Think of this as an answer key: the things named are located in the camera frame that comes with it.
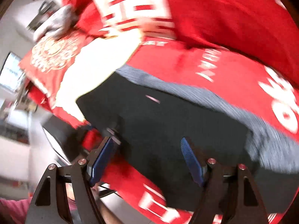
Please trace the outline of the black pants with grey waistband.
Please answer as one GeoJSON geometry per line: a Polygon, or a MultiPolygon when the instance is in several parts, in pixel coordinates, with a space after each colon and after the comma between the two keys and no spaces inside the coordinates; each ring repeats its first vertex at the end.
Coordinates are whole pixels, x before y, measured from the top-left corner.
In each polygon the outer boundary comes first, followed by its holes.
{"type": "Polygon", "coordinates": [[[76,104],[102,134],[120,135],[127,162],[162,191],[169,207],[194,211],[203,191],[180,148],[185,136],[224,166],[245,164],[269,213],[286,211],[298,189],[298,143],[205,89],[125,65],[76,104]]]}

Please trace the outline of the red wedding bedspread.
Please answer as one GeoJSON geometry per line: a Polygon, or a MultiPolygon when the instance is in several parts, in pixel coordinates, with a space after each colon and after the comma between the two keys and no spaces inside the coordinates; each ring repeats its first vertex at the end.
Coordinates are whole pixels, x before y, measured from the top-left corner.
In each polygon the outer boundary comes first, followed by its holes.
{"type": "MultiPolygon", "coordinates": [[[[275,70],[259,62],[224,49],[188,48],[173,39],[142,37],[141,44],[125,65],[166,83],[214,93],[298,143],[298,90],[275,70]]],[[[55,99],[47,100],[52,109],[62,111],[63,119],[72,126],[89,123],[86,119],[80,122],[62,108],[55,107],[55,99]]],[[[131,166],[123,154],[109,164],[103,178],[126,201],[157,223],[185,223],[191,218],[192,211],[169,207],[162,191],[131,166]]],[[[269,223],[282,221],[297,194],[298,189],[283,213],[267,211],[269,223]]]]}

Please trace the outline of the cream white towel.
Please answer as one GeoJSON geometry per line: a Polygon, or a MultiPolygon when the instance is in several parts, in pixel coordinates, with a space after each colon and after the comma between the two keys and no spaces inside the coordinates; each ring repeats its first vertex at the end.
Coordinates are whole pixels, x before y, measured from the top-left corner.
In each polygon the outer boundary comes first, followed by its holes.
{"type": "Polygon", "coordinates": [[[132,29],[116,36],[97,38],[83,47],[64,74],[54,106],[83,122],[85,118],[76,100],[122,67],[141,44],[142,37],[139,29],[132,29]]]}

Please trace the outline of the red embroidered pillow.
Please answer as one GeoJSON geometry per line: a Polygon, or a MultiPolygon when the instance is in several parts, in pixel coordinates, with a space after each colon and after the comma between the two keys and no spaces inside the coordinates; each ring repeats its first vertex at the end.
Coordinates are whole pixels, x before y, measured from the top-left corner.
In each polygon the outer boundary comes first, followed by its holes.
{"type": "Polygon", "coordinates": [[[65,72],[91,41],[93,37],[77,29],[70,30],[58,40],[45,36],[26,54],[19,66],[47,98],[55,99],[65,72]]]}

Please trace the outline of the window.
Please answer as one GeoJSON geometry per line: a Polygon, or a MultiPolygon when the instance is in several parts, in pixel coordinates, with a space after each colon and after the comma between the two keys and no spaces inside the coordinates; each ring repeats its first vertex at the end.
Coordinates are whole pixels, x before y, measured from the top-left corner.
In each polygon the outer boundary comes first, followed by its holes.
{"type": "Polygon", "coordinates": [[[11,92],[18,92],[25,79],[25,73],[19,67],[21,58],[15,53],[8,53],[3,67],[1,68],[0,83],[1,86],[10,90],[11,92]]]}

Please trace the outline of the grey cloth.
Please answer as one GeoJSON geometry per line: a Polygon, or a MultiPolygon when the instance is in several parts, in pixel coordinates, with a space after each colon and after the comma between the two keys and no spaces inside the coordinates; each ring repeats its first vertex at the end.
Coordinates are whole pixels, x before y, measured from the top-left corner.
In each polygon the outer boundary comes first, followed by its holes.
{"type": "Polygon", "coordinates": [[[53,39],[60,39],[76,25],[78,16],[72,5],[66,5],[51,15],[40,27],[33,33],[33,40],[38,42],[44,36],[53,39]]]}

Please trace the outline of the red folded wedding quilt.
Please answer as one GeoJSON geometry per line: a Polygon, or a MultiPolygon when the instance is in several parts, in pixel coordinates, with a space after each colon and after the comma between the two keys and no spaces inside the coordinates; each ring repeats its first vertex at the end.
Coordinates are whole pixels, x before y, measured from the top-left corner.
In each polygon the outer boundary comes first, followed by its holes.
{"type": "Polygon", "coordinates": [[[93,36],[139,29],[248,55],[298,85],[298,11],[287,0],[62,0],[93,36]]]}

